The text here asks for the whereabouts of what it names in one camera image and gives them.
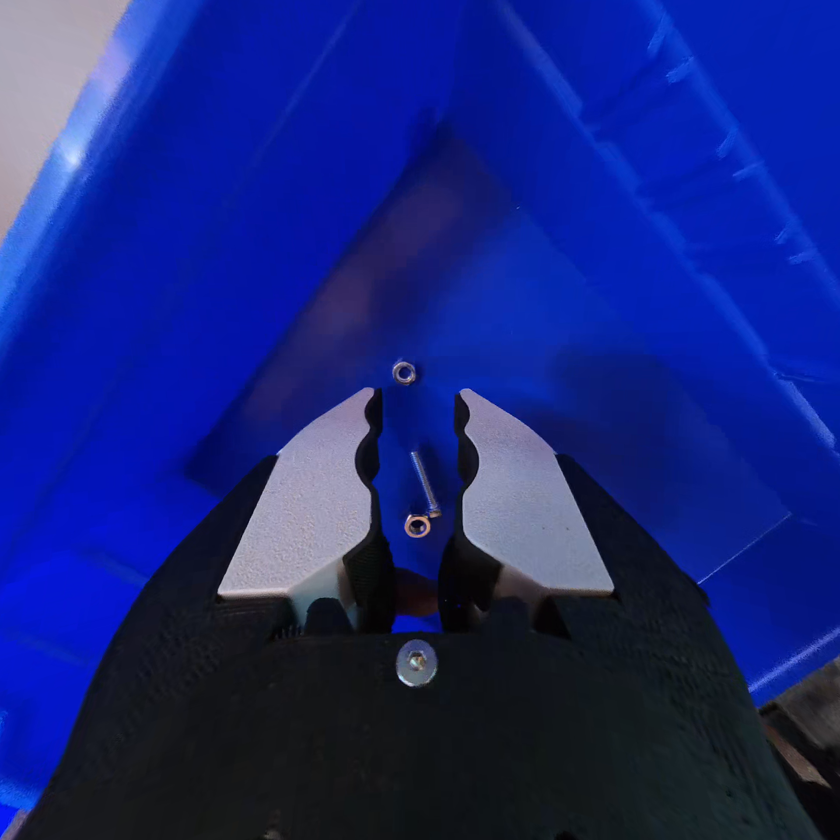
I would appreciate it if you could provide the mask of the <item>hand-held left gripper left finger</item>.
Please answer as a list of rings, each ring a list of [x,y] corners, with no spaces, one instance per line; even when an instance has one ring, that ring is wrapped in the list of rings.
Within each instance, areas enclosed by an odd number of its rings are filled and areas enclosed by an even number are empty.
[[[374,487],[382,419],[382,391],[365,387],[282,447],[218,586],[221,601],[281,599],[302,626],[316,601],[331,599],[356,631],[391,631],[396,572]]]

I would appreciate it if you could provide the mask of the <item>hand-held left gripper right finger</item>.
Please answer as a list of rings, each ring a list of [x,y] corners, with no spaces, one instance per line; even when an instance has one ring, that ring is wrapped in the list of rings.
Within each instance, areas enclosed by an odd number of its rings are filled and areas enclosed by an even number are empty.
[[[557,596],[612,597],[615,584],[558,455],[474,390],[455,396],[461,488],[438,581],[443,628],[463,633],[514,600],[531,627]]]

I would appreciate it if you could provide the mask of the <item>blue plastic bin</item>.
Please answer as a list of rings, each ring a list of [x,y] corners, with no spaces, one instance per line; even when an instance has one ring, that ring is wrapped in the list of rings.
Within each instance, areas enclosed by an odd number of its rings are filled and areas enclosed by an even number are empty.
[[[757,704],[837,657],[838,2],[132,2],[2,247],[2,828],[143,584],[365,386],[396,565],[471,387]]]

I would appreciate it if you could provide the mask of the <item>thin steel bolt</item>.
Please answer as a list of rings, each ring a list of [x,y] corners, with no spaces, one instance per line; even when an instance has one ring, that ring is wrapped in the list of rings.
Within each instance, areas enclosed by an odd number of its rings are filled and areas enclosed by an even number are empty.
[[[436,519],[442,516],[442,510],[437,499],[432,483],[429,479],[424,459],[419,450],[413,449],[409,453],[414,473],[422,488],[423,497],[425,499],[426,517],[429,519]]]

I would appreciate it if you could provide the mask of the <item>person's left hand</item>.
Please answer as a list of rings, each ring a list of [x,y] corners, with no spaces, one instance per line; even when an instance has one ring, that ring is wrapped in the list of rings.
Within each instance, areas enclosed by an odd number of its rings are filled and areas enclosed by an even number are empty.
[[[395,569],[395,615],[426,618],[437,612],[437,581],[412,570]]]

